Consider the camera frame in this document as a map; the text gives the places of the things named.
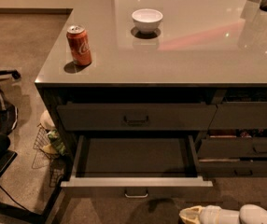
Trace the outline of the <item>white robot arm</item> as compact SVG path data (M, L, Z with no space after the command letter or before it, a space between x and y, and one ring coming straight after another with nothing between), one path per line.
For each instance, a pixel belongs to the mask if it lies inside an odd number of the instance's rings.
M255 204L243 205L239 211L219 206L193 206L179 212L184 224L267 224L267 211Z

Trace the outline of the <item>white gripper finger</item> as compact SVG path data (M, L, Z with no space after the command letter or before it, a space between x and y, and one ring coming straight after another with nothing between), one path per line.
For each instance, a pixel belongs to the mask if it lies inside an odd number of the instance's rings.
M200 214L204 208L200 205L182 209L179 216L184 224L201 224Z

